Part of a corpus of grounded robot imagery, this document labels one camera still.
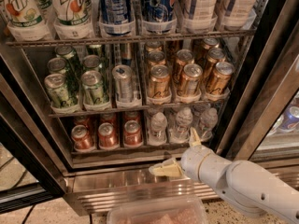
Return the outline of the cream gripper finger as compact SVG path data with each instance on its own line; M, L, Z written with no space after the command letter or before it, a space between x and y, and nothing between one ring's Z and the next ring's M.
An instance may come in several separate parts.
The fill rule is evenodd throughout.
M189 145L191 147L201 146L202 145L200 137L199 137L197 131L193 127L190 128Z
M175 158L157 163L149 168L149 172L155 176L180 177L183 171Z

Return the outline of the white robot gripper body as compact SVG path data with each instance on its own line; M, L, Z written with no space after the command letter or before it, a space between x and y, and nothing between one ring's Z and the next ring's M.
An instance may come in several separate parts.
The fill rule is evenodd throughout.
M183 153L180 163L183 174L193 181L207 185L217 185L231 164L210 148L203 146L189 147Z

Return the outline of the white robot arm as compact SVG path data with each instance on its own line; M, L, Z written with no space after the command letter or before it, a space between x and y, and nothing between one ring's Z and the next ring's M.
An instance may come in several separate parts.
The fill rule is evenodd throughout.
M149 168L155 176L202 182L238 212L248 217L276 215L299 224L299 191L251 161L229 161L201 144L191 129L190 147L180 160L170 158Z

